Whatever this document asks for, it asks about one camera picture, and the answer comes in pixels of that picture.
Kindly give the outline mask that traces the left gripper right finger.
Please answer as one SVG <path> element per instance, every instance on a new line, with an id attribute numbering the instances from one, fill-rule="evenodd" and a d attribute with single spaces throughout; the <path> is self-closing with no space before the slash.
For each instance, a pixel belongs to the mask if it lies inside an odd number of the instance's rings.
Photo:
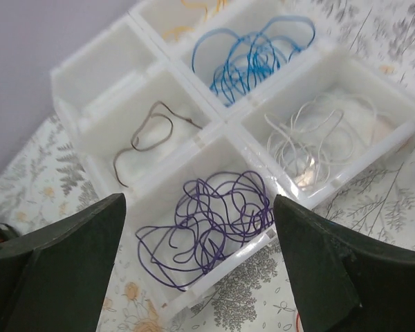
<path id="1" fill-rule="evenodd" d="M 275 197 L 277 236 L 305 331 L 415 331 L 415 251 Z"/>

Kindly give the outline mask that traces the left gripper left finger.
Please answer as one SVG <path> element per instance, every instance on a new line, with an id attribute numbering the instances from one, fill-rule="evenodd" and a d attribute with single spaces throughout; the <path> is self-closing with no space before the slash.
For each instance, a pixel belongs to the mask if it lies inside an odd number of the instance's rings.
<path id="1" fill-rule="evenodd" d="M 0 331 L 95 331 L 126 212 L 112 194 L 0 243 Z"/>

